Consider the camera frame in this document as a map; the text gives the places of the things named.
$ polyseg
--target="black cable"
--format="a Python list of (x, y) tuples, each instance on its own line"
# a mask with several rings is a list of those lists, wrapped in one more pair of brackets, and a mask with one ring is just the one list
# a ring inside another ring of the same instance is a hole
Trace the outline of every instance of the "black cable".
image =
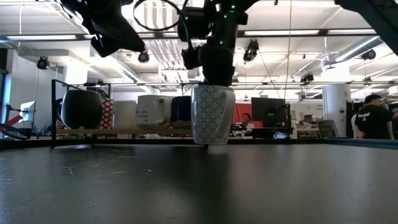
[[(134, 5), (134, 7), (133, 7), (133, 9), (132, 9), (132, 16), (133, 16), (134, 20), (137, 22), (138, 25), (140, 25), (141, 27), (143, 27), (143, 28), (145, 28), (145, 29), (147, 29), (147, 30), (156, 31), (156, 32), (159, 32), (159, 31), (166, 31), (166, 30), (169, 30), (169, 29), (171, 29), (171, 28), (173, 28), (173, 27), (175, 27), (175, 26), (178, 25), (178, 21), (177, 21), (177, 22), (175, 22), (174, 24), (172, 24), (171, 26), (167, 26), (167, 27), (160, 28), (160, 29), (155, 29), (155, 28), (147, 27), (147, 26), (145, 26), (144, 24), (142, 24), (142, 23), (137, 19), (136, 14), (135, 14), (134, 12), (136, 11), (137, 7), (138, 7), (139, 5), (141, 5), (144, 1), (146, 1), (146, 0), (138, 0), (138, 1), (135, 3), (135, 5)], [(184, 17), (183, 17), (183, 14), (182, 14), (181, 9), (179, 9), (177, 5), (175, 5), (174, 3), (172, 3), (172, 2), (169, 1), (169, 0), (161, 0), (161, 1), (166, 2), (166, 3), (168, 3), (169, 5), (171, 5), (171, 6), (177, 11), (178, 16), (181, 17), (181, 19), (182, 19), (182, 24), (184, 25), (185, 32), (187, 33), (188, 48), (189, 48), (189, 49), (192, 49), (192, 48), (193, 48), (193, 45), (192, 45), (192, 42), (191, 42), (191, 38), (189, 37), (188, 27), (187, 27), (187, 25), (186, 25), (186, 23), (185, 23), (185, 19), (184, 19)], [(182, 7), (184, 8), (187, 4), (188, 4), (188, 0), (185, 0)]]
[[(28, 139), (30, 139), (30, 134), (28, 134), (27, 132), (23, 131), (22, 129), (15, 128), (15, 127), (12, 127), (12, 126), (8, 126), (6, 124), (0, 124), (0, 128), (3, 128), (1, 130), (1, 132), (3, 134), (5, 134), (6, 136), (9, 136), (11, 138), (18, 139), (18, 140), (28, 140)], [(13, 135), (10, 132), (17, 132), (17, 133), (21, 134), (22, 136)]]

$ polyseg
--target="black mug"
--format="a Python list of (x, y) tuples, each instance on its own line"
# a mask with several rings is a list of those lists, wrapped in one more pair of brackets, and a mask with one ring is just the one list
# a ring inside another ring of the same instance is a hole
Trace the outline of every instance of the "black mug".
[(191, 127), (191, 96), (177, 96), (172, 100), (171, 126)]
[(57, 118), (70, 129), (95, 129), (102, 119), (101, 95), (89, 90), (69, 90), (63, 97), (61, 116), (60, 100), (57, 100)]

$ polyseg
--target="mug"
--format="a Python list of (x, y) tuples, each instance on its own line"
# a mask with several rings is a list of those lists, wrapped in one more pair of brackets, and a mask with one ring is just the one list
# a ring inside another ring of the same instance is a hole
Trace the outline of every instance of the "mug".
[(102, 118), (99, 124), (99, 129), (112, 129), (112, 114), (114, 101), (110, 98), (102, 98)]
[(197, 144), (226, 144), (235, 107), (232, 88), (199, 85), (192, 88), (193, 140)]
[(136, 102), (116, 101), (113, 104), (113, 129), (131, 129), (136, 125)]
[(191, 96), (176, 96), (172, 100), (171, 127), (191, 128)]
[(70, 129), (95, 129), (102, 115), (101, 95), (95, 91), (69, 90), (63, 97), (60, 117)]
[(143, 128), (170, 127), (171, 99), (168, 96), (143, 95), (137, 99), (136, 124)]

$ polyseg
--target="seated person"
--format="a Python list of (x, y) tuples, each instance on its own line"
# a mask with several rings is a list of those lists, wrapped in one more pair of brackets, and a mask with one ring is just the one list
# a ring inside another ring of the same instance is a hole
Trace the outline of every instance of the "seated person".
[(242, 115), (242, 122), (238, 122), (236, 124), (240, 125), (242, 128), (246, 128), (247, 131), (252, 131), (254, 127), (253, 124), (249, 123), (251, 121), (251, 116), (249, 113), (244, 113)]

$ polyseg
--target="computer monitor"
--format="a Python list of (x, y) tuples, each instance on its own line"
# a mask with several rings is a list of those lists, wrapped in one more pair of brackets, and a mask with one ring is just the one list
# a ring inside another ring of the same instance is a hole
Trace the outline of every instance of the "computer monitor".
[(19, 113), (19, 116), (21, 116), (22, 119), (20, 119), (19, 122), (21, 123), (28, 121), (33, 123), (35, 119), (35, 107), (35, 101), (21, 104), (21, 112)]
[(264, 127), (284, 127), (290, 121), (290, 112), (283, 99), (251, 98), (253, 121), (262, 121)]

